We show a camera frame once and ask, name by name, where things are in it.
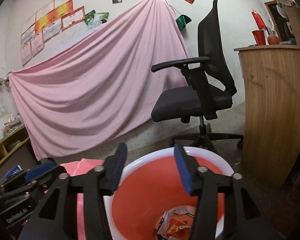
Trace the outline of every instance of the office chair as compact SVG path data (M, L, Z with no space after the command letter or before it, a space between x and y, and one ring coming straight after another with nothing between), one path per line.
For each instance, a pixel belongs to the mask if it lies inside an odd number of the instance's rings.
M237 146L242 148L243 135L213 133L210 124L205 125L203 120L203 117L216 119L216 111L231 108L232 96L237 92L222 51L217 3L218 0L213 1L212 10L198 25L199 57L164 62L151 68L152 72L168 67L179 68L188 84L164 91L152 110L152 120L160 122L181 118L182 123L189 123L191 116L200 118L199 133L172 136L170 147L175 140L191 140L193 147L202 146L218 153L211 141L240 139ZM192 63L200 63L200 67L189 69L188 65ZM225 90L209 84L206 73L219 80Z

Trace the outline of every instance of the metal screw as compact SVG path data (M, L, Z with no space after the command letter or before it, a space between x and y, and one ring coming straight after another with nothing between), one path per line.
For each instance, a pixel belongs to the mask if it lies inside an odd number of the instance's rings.
M97 172L100 172L100 171L103 171L105 168L104 168L104 166L95 166L94 168L93 168L93 170L94 171L97 171Z
M204 173L204 172L207 172L207 171L208 171L208 168L205 167L205 166L199 166L199 167L197 168L197 170L198 170L199 172L201 172L201 173Z
M61 174L59 174L59 179L66 179L66 178L68 178L69 177L69 174L68 173L61 173Z
M232 177L234 179L242 179L242 175L240 173L234 173L234 174L232 174Z

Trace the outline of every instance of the mesh backrest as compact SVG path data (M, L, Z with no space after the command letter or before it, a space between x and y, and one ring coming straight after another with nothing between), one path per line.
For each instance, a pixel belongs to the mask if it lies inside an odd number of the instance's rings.
M198 52L199 57L206 56L211 60L205 72L234 95L237 90L222 51L217 3L218 0L213 1L212 10L198 25Z

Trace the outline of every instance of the wooden desk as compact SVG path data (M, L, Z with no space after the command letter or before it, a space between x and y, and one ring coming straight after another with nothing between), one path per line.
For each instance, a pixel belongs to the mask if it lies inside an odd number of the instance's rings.
M244 168L280 187L300 152L300 47L234 51L239 52L246 96Z
M13 147L11 150L8 150L9 145L15 143L18 140L20 141L20 143L15 145L15 147ZM35 162L37 164L40 164L40 162L35 158L29 140L28 132L26 130L26 127L23 125L20 128L13 131L12 133L10 133L8 136L0 140L0 167L13 153L15 153L24 144L26 144L26 146L28 147L28 150L31 153L32 157L34 158Z

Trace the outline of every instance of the pink curtain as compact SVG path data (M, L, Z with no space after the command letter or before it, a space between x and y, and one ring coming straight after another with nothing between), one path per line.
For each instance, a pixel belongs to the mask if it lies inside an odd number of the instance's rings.
M142 0L57 56L12 72L36 157L75 154L149 120L164 90L186 85L177 68L151 66L183 58L174 11L166 0Z

